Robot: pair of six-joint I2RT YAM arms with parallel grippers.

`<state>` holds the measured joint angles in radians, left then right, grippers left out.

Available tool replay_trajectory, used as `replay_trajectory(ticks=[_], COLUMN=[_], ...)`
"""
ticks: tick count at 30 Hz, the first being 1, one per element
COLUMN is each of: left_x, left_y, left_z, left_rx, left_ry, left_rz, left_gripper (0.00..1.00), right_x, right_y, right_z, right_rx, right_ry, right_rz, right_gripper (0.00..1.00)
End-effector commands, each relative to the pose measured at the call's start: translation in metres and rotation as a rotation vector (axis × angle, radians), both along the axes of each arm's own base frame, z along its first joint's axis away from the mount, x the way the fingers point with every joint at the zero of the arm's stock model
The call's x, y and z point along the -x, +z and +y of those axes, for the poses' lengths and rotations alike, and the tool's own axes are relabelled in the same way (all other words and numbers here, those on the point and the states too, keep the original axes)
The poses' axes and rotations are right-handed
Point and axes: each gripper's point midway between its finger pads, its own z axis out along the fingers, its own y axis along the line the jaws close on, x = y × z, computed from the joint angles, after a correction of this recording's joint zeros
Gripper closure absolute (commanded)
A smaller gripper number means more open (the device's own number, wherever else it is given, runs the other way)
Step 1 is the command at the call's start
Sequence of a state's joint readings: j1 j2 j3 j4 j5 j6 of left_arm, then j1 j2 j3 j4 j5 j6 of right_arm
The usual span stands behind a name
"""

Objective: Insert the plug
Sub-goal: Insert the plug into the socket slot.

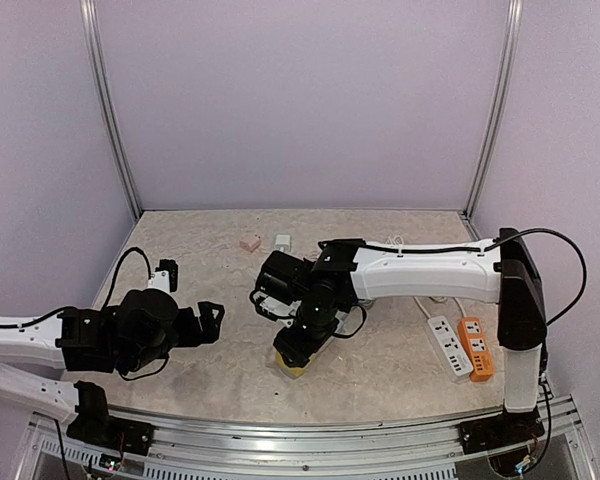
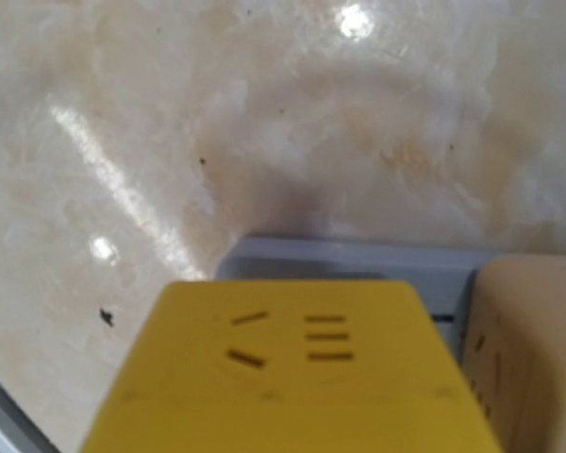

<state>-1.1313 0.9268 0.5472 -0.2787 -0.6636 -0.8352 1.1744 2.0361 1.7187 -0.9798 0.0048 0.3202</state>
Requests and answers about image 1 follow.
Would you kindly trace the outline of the white power strip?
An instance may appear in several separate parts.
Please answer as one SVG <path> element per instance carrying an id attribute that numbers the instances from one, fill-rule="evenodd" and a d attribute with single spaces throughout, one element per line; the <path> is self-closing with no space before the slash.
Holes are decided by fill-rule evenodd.
<path id="1" fill-rule="evenodd" d="M 468 380 L 473 365 L 449 320 L 444 316 L 429 318 L 425 333 L 450 380 L 454 383 Z"/>

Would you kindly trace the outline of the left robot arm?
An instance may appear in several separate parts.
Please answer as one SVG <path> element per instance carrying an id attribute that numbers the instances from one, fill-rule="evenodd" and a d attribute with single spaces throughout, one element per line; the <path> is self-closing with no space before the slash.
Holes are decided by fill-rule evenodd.
<path id="1" fill-rule="evenodd" d="M 101 445 L 120 434 L 106 394 L 89 382 L 63 382 L 25 371 L 36 365 L 64 372 L 116 374 L 133 382 L 167 366 L 174 349 L 218 341 L 225 308 L 203 301 L 182 308 L 173 295 L 178 265 L 163 259 L 147 269 L 147 285 L 97 309 L 64 306 L 39 317 L 0 317 L 0 399 L 61 423 L 81 415 L 82 430 Z"/>

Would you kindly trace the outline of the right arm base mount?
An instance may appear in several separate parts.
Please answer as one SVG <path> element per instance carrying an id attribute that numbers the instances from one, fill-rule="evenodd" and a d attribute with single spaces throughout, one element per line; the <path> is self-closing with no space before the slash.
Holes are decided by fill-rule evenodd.
<path id="1" fill-rule="evenodd" d="M 545 434 L 538 407 L 524 413 L 500 413 L 477 420 L 464 421 L 458 426 L 464 455 L 504 448 Z"/>

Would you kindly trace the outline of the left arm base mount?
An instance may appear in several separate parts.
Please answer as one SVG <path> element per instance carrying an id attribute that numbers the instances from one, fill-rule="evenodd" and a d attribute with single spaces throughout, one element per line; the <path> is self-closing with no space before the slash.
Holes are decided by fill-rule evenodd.
<path id="1" fill-rule="evenodd" d="M 80 403 L 76 413 L 67 427 L 69 438 L 121 455 L 148 455 L 155 431 L 152 424 L 112 416 L 107 403 Z"/>

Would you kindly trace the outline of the yellow cube socket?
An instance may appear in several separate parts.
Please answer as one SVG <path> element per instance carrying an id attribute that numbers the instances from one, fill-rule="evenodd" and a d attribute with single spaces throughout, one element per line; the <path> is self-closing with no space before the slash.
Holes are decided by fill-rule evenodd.
<path id="1" fill-rule="evenodd" d="M 311 365 L 311 363 L 308 363 L 307 365 L 305 365 L 304 367 L 291 367 L 288 366 L 285 362 L 284 362 L 284 358 L 280 353 L 276 353 L 275 354 L 275 364 L 276 367 L 286 376 L 288 376 L 289 378 L 292 379 L 297 379 L 300 378 L 301 376 L 303 376 L 307 370 L 307 368 Z"/>

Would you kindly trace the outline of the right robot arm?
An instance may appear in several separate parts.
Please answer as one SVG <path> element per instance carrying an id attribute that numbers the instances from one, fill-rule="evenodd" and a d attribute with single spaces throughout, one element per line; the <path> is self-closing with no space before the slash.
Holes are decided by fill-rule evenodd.
<path id="1" fill-rule="evenodd" d="M 547 317 L 542 280 L 524 239 L 548 235 L 575 252 L 581 279 L 585 257 L 565 234 L 548 228 L 502 228 L 495 238 L 446 245 L 391 245 L 361 238 L 320 242 L 317 259 L 272 252 L 249 294 L 254 310 L 283 323 L 274 348 L 287 368 L 305 368 L 325 342 L 344 338 L 340 315 L 397 297 L 456 297 L 498 307 L 497 339 L 504 350 L 503 409 L 491 433 L 515 442 L 536 407 L 542 349 L 550 325 L 575 305 Z"/>

